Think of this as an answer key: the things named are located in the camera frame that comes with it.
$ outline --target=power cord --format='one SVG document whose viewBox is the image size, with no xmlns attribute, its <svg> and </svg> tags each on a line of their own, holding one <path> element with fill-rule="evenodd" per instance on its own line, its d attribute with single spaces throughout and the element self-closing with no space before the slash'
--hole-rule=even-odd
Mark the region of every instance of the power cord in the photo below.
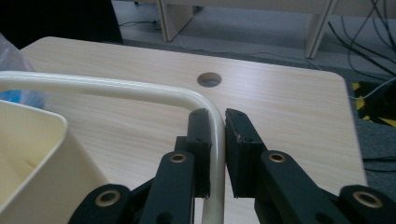
<svg viewBox="0 0 396 224">
<path fill-rule="evenodd" d="M 396 80 L 396 77 L 391 78 L 390 80 L 388 80 L 388 81 L 382 83 L 382 84 L 379 85 L 377 88 L 373 89 L 372 91 L 370 91 L 367 95 L 365 95 L 365 96 L 363 96 L 363 97 L 356 98 L 356 97 L 353 97 L 353 96 L 349 96 L 349 98 L 350 98 L 350 99 L 353 99 L 353 100 L 364 100 L 364 99 L 366 99 L 367 97 L 373 95 L 376 91 L 378 91 L 379 89 L 383 88 L 383 87 L 386 86 L 388 83 L 390 83 L 390 82 L 392 82 L 392 81 L 394 81 L 394 80 Z"/>
<path fill-rule="evenodd" d="M 392 46 L 389 43 L 387 43 L 387 41 L 384 39 L 384 37 L 382 37 L 382 35 L 379 33 L 378 27 L 377 27 L 376 22 L 375 22 L 375 18 L 372 18 L 372 21 L 373 21 L 373 26 L 374 26 L 374 29 L 375 29 L 375 33 L 378 36 L 378 38 L 381 40 L 381 42 L 384 45 L 386 45 L 388 48 L 391 49 Z"/>
<path fill-rule="evenodd" d="M 388 61 L 391 62 L 391 63 L 396 63 L 396 61 L 394 61 L 394 60 L 391 59 L 390 57 L 385 56 L 385 55 L 383 55 L 383 54 L 381 54 L 381 53 L 378 53 L 377 51 L 374 51 L 374 50 L 369 49 L 369 48 L 367 48 L 367 47 L 364 47 L 363 45 L 359 44 L 359 43 L 356 42 L 354 39 L 352 39 L 352 37 L 350 37 L 350 35 L 347 33 L 347 28 L 346 28 L 346 25 L 345 25 L 345 22 L 344 22 L 344 17 L 341 16 L 340 18 L 341 18 L 341 24 L 342 24 L 342 27 L 343 27 L 344 34 L 346 35 L 346 37 L 347 37 L 350 41 L 353 41 L 358 47 L 360 47 L 360 48 L 362 48 L 362 49 L 365 49 L 365 50 L 367 50 L 367 51 L 369 51 L 369 52 L 375 54 L 375 55 L 378 56 L 378 57 L 381 57 L 381 58 L 383 58 L 383 59 L 386 59 L 386 60 L 388 60 Z"/>
<path fill-rule="evenodd" d="M 391 35 L 391 32 L 390 32 L 390 29 L 389 29 L 388 16 L 386 16 L 386 19 L 385 19 L 385 20 L 382 18 L 381 13 L 379 12 L 379 10 L 378 10 L 378 8 L 377 8 L 377 6 L 376 6 L 376 4 L 378 3 L 379 0 L 376 0 L 376 1 L 375 1 L 375 0 L 371 0 L 371 1 L 372 1 L 372 3 L 373 3 L 373 7 L 372 7 L 372 9 L 370 10 L 370 12 L 369 12 L 369 14 L 367 15 L 367 17 L 365 18 L 365 20 L 364 20 L 364 22 L 362 23 L 362 25 L 360 26 L 358 32 L 357 32 L 353 37 L 350 37 L 349 34 L 347 33 L 347 30 L 346 30 L 346 28 L 345 28 L 344 20 L 343 20 L 343 18 L 341 18 L 341 22 L 342 22 L 342 25 L 343 25 L 344 33 L 346 34 L 346 36 L 347 36 L 347 37 L 349 38 L 349 40 L 351 41 L 350 44 L 348 44 L 346 41 L 344 41 L 344 40 L 335 32 L 335 30 L 334 30 L 334 28 L 333 28 L 333 26 L 332 26 L 332 24 L 331 24 L 330 22 L 329 22 L 329 26 L 330 26 L 330 28 L 331 28 L 331 30 L 332 30 L 332 33 L 336 36 L 336 38 L 341 42 L 341 44 L 342 44 L 345 48 L 348 49 L 348 52 L 347 52 L 348 63 L 349 63 L 349 65 L 350 65 L 350 67 L 351 67 L 354 71 L 358 72 L 358 73 L 361 74 L 361 75 L 365 75 L 365 76 L 367 76 L 367 77 L 373 77 L 373 78 L 377 78 L 377 79 L 382 79 L 382 78 L 378 78 L 378 77 L 374 77 L 374 76 L 365 74 L 365 73 L 363 73 L 363 72 L 357 70 L 357 69 L 353 66 L 353 64 L 352 64 L 352 62 L 351 62 L 351 57 L 350 57 L 350 52 L 351 52 L 351 51 L 357 53 L 357 54 L 360 55 L 363 59 L 365 59 L 366 61 L 368 61 L 368 62 L 370 62 L 370 63 L 372 63 L 372 64 L 374 64 L 374 65 L 376 65 L 377 67 L 379 67 L 379 68 L 382 69 L 383 71 L 387 72 L 388 74 L 391 74 L 391 75 L 393 75 L 393 76 L 396 76 L 396 74 L 395 74 L 393 71 L 391 71 L 390 69 L 388 69 L 386 66 L 384 66 L 384 65 L 382 65 L 382 64 L 380 64 L 380 63 L 378 63 L 378 62 L 376 62 L 375 60 L 373 60 L 372 58 L 370 58 L 369 56 L 367 56 L 366 54 L 364 54 L 363 52 L 361 52 L 360 50 L 358 50 L 358 49 L 356 49 L 356 48 L 354 47 L 354 45 L 356 45 L 356 46 L 361 47 L 361 48 L 363 48 L 363 49 L 365 49 L 365 50 L 368 50 L 369 52 L 371 52 L 371 53 L 373 53 L 373 54 L 376 54 L 377 56 L 380 56 L 381 58 L 385 58 L 385 59 L 387 59 L 388 61 L 390 61 L 390 62 L 392 62 L 392 63 L 395 63 L 395 61 L 393 61 L 391 58 L 385 57 L 384 55 L 382 55 L 382 54 L 380 54 L 380 53 L 378 53 L 378 52 L 376 52 L 376 51 L 374 51 L 374 50 L 368 49 L 368 48 L 366 48 L 366 47 L 364 47 L 364 46 L 362 46 L 362 45 L 360 45 L 359 43 L 356 42 L 356 38 L 357 38 L 358 35 L 360 34 L 360 32 L 361 32 L 361 30 L 363 29 L 363 27 L 365 26 L 365 24 L 367 23 L 367 21 L 371 18 L 372 14 L 373 14 L 374 12 L 376 12 L 376 13 L 378 14 L 378 17 L 380 18 L 380 20 L 381 20 L 382 23 L 384 24 L 384 26 L 385 26 L 385 28 L 386 28 L 388 34 L 389 34 L 390 42 L 393 42 L 393 43 L 394 43 L 394 41 L 392 40 L 392 35 Z M 384 14 L 387 15 L 387 14 L 386 14 L 386 2 L 384 2 Z"/>
<path fill-rule="evenodd" d="M 388 157 L 379 157 L 379 158 L 364 158 L 363 162 L 396 162 L 396 157 L 388 156 Z M 372 169 L 372 168 L 367 168 L 367 167 L 364 167 L 364 169 L 366 171 L 379 172 L 379 173 L 396 172 L 396 170 L 378 170 L 378 169 Z"/>
<path fill-rule="evenodd" d="M 376 3 L 378 3 L 378 0 L 376 2 L 375 2 L 375 0 L 371 0 L 371 2 L 373 4 L 373 8 L 374 8 L 378 18 L 382 21 L 385 29 L 387 30 L 390 46 L 393 49 L 393 51 L 396 52 L 396 44 L 395 44 L 394 38 L 392 36 L 392 33 L 391 33 L 390 29 L 389 29 L 389 20 L 388 20 L 388 12 L 387 12 L 387 0 L 384 0 L 384 4 L 383 4 L 384 18 L 382 17 L 381 12 L 379 11 L 378 7 L 376 6 Z"/>
<path fill-rule="evenodd" d="M 161 28 L 157 27 L 157 24 L 159 24 L 160 21 L 127 21 L 125 23 L 120 24 L 119 26 L 130 27 L 130 26 L 135 26 L 137 24 L 141 24 L 141 23 L 151 23 L 151 24 L 154 25 L 155 30 L 161 30 Z"/>
</svg>

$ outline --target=yellow and black tape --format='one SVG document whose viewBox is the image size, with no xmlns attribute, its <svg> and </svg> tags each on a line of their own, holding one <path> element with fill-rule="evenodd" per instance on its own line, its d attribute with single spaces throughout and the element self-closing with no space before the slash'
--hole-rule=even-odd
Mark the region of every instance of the yellow and black tape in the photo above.
<svg viewBox="0 0 396 224">
<path fill-rule="evenodd" d="M 389 125 L 392 127 L 396 127 L 396 118 L 390 116 L 381 116 L 381 112 L 384 110 L 383 108 L 378 108 L 380 106 L 377 105 L 370 105 L 373 104 L 375 101 L 367 101 L 363 99 L 363 96 L 367 95 L 376 86 L 373 86 L 373 83 L 352 83 L 352 89 L 355 93 L 355 98 L 358 98 L 355 101 L 356 109 L 358 110 L 359 118 L 365 119 L 370 122 L 380 123 Z"/>
</svg>

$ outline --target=black cable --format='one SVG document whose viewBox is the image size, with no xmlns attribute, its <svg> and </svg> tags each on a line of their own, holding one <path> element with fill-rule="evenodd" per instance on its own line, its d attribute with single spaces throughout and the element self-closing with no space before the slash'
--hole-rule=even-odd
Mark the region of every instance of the black cable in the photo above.
<svg viewBox="0 0 396 224">
<path fill-rule="evenodd" d="M 351 66 L 351 68 L 352 68 L 354 71 L 356 71 L 357 73 L 359 73 L 359 74 L 361 74 L 361 75 L 367 76 L 367 77 L 373 77 L 373 78 L 376 78 L 376 79 L 385 80 L 384 78 L 374 77 L 374 76 L 365 74 L 365 73 L 363 73 L 363 72 L 357 70 L 357 69 L 352 65 L 352 62 L 350 61 L 350 51 L 353 51 L 353 52 L 359 54 L 363 59 L 369 61 L 370 63 L 373 63 L 374 65 L 378 66 L 379 68 L 381 68 L 382 70 L 386 71 L 387 73 L 390 73 L 391 75 L 396 76 L 395 73 L 393 73 L 392 71 L 388 70 L 388 68 L 384 67 L 382 64 L 377 63 L 375 60 L 373 60 L 372 58 L 368 57 L 368 56 L 365 55 L 364 53 L 360 52 L 360 51 L 357 50 L 357 49 L 354 49 L 351 45 L 348 45 L 348 44 L 347 44 L 347 43 L 335 32 L 335 30 L 334 30 L 334 28 L 332 27 L 332 24 L 331 24 L 330 22 L 329 22 L 329 26 L 330 26 L 330 29 L 332 30 L 332 33 L 335 35 L 335 37 L 341 42 L 341 44 L 342 44 L 345 48 L 348 49 L 348 53 L 347 53 L 348 63 L 349 63 L 349 65 Z"/>
<path fill-rule="evenodd" d="M 388 157 L 378 157 L 378 158 L 363 158 L 363 162 L 396 162 L 396 157 L 388 156 Z M 364 167 L 365 170 L 371 172 L 379 172 L 379 173 L 391 173 L 396 172 L 396 170 L 378 170 Z"/>
<path fill-rule="evenodd" d="M 396 170 L 376 170 L 376 169 L 370 169 L 370 168 L 364 168 L 366 171 L 371 171 L 371 172 L 379 172 L 379 173 L 394 173 Z"/>
<path fill-rule="evenodd" d="M 378 35 L 378 38 L 381 40 L 381 42 L 382 42 L 384 45 L 386 45 L 388 48 L 391 49 L 392 46 L 391 46 L 389 43 L 387 43 L 387 41 L 384 39 L 384 37 L 382 37 L 382 35 L 379 33 L 378 27 L 376 26 L 375 18 L 373 18 L 373 26 L 374 26 L 376 35 Z"/>
<path fill-rule="evenodd" d="M 345 22 L 344 22 L 344 17 L 341 16 L 340 18 L 341 18 L 341 24 L 342 24 L 342 27 L 343 27 L 344 34 L 346 35 L 346 37 L 348 37 L 349 40 L 354 41 L 354 43 L 355 43 L 358 47 L 360 47 L 360 48 L 362 48 L 362 49 L 365 49 L 365 50 L 367 50 L 367 51 L 369 51 L 369 52 L 375 54 L 375 55 L 378 56 L 378 57 L 381 57 L 381 58 L 383 58 L 383 59 L 385 59 L 385 60 L 388 60 L 388 61 L 390 61 L 391 63 L 396 63 L 396 61 L 393 61 L 393 59 L 391 59 L 390 57 L 387 57 L 387 56 L 385 56 L 385 55 L 383 55 L 383 54 L 381 54 L 381 53 L 378 53 L 378 52 L 376 52 L 376 51 L 374 51 L 374 50 L 372 50 L 372 49 L 369 49 L 369 48 L 367 48 L 367 47 L 364 47 L 363 45 L 361 45 L 361 44 L 359 44 L 358 42 L 356 42 L 356 40 L 352 40 L 352 37 L 350 37 L 350 35 L 347 33 L 347 28 L 346 28 L 346 25 L 345 25 Z"/>
<path fill-rule="evenodd" d="M 364 53 L 360 52 L 359 50 L 353 48 L 353 45 L 355 44 L 355 39 L 357 38 L 357 36 L 358 36 L 359 33 L 361 32 L 361 30 L 362 30 L 362 28 L 364 27 L 364 25 L 366 24 L 366 22 L 370 19 L 370 17 L 371 17 L 371 15 L 373 14 L 373 12 L 375 11 L 375 9 L 376 9 L 376 4 L 377 4 L 377 3 L 378 3 L 378 0 L 376 0 L 376 2 L 373 2 L 373 5 L 374 5 L 373 8 L 370 10 L 370 13 L 367 15 L 366 19 L 364 20 L 363 24 L 362 24 L 361 27 L 359 28 L 358 32 L 353 36 L 353 38 L 352 38 L 352 40 L 351 40 L 351 43 L 350 43 L 349 45 L 348 45 L 348 44 L 347 44 L 347 43 L 335 32 L 335 30 L 334 30 L 334 28 L 332 27 L 332 24 L 331 24 L 330 22 L 329 22 L 329 26 L 330 26 L 330 28 L 331 28 L 331 30 L 332 30 L 332 33 L 333 33 L 333 34 L 337 37 L 337 39 L 343 44 L 343 46 L 344 46 L 345 48 L 348 49 L 348 53 L 347 53 L 348 62 L 349 62 L 349 65 L 352 67 L 353 70 L 355 70 L 356 72 L 358 72 L 358 73 L 360 73 L 360 74 L 362 74 L 362 75 L 365 75 L 365 76 L 367 76 L 367 77 L 373 77 L 373 76 L 370 76 L 370 75 L 365 74 L 365 73 L 363 73 L 363 72 L 360 72 L 360 71 L 358 71 L 355 67 L 353 67 L 352 62 L 350 61 L 350 51 L 353 51 L 353 52 L 359 54 L 363 59 L 365 59 L 366 61 L 369 61 L 370 63 L 372 63 L 372 64 L 374 64 L 374 65 L 376 65 L 378 68 L 384 70 L 385 72 L 387 72 L 387 73 L 389 73 L 389 74 L 391 74 L 391 75 L 393 75 L 393 76 L 396 76 L 396 73 L 390 71 L 387 67 L 385 67 L 385 66 L 383 66 L 382 64 L 376 62 L 375 60 L 373 60 L 372 58 L 368 57 L 367 55 L 365 55 Z"/>
<path fill-rule="evenodd" d="M 151 23 L 151 24 L 154 25 L 155 30 L 159 30 L 159 29 L 157 28 L 157 24 L 158 24 L 159 22 L 160 22 L 160 21 L 127 21 L 127 22 L 125 22 L 125 23 L 120 24 L 119 26 L 125 26 L 126 24 L 129 24 L 129 23 L 134 23 L 134 24 L 128 25 L 128 27 L 130 27 L 130 26 L 135 26 L 135 25 L 140 24 L 140 23 Z"/>
<path fill-rule="evenodd" d="M 390 161 L 396 162 L 396 157 L 388 156 L 388 157 L 378 157 L 378 158 L 363 158 L 363 162 L 372 162 L 372 161 Z"/>
<path fill-rule="evenodd" d="M 389 23 L 388 23 L 388 12 L 387 12 L 387 1 L 384 0 L 384 5 L 383 5 L 383 11 L 384 11 L 384 18 L 382 17 L 381 13 L 379 12 L 378 7 L 376 6 L 376 4 L 378 3 L 378 0 L 375 2 L 375 0 L 371 0 L 372 4 L 373 4 L 373 9 L 375 10 L 376 14 L 378 15 L 378 18 L 382 21 L 385 29 L 387 30 L 388 33 L 388 38 L 389 38 L 389 42 L 391 45 L 391 48 L 396 51 L 396 44 L 395 41 L 393 39 L 392 33 L 389 29 Z"/>
</svg>

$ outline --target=table leg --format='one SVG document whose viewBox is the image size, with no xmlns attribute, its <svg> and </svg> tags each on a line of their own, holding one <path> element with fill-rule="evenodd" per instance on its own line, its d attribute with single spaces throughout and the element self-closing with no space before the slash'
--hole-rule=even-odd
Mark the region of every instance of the table leg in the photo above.
<svg viewBox="0 0 396 224">
<path fill-rule="evenodd" d="M 169 5 L 165 0 L 157 0 L 157 6 L 161 16 L 163 40 L 172 41 L 192 18 L 192 6 Z"/>
<path fill-rule="evenodd" d="M 327 0 L 323 5 L 321 13 L 312 15 L 308 22 L 306 33 L 305 58 L 315 58 L 327 23 L 329 22 L 336 4 L 337 0 Z"/>
</svg>

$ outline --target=floor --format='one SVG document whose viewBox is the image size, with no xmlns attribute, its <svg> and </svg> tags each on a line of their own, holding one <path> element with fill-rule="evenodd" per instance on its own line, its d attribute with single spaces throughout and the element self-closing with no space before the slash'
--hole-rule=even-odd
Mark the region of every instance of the floor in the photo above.
<svg viewBox="0 0 396 224">
<path fill-rule="evenodd" d="M 133 2 L 113 1 L 113 6 L 119 24 L 128 21 L 159 20 L 154 4 L 141 3 L 136 6 Z M 195 13 L 192 20 L 172 42 L 163 41 L 159 23 L 153 25 L 149 22 L 131 22 L 122 25 L 120 30 L 124 40 L 307 63 L 313 69 L 320 69 L 321 66 L 350 68 L 347 62 L 348 50 L 340 44 L 329 28 L 323 37 L 315 60 L 307 60 L 304 57 L 306 24 L 309 18 L 310 15 L 301 13 L 204 7 Z M 345 17 L 344 20 L 350 36 L 356 34 L 364 22 L 364 18 Z M 390 27 L 396 26 L 396 20 L 389 20 L 389 22 Z M 333 16 L 331 23 L 336 32 L 347 40 L 342 30 L 341 17 Z M 357 42 L 368 48 L 377 49 L 393 59 L 396 58 L 395 52 L 389 50 L 378 38 L 371 20 L 364 25 Z M 395 63 L 378 57 L 373 58 L 393 71 L 396 70 Z M 353 53 L 351 61 L 354 67 L 362 72 L 383 73 L 382 70 Z"/>
</svg>

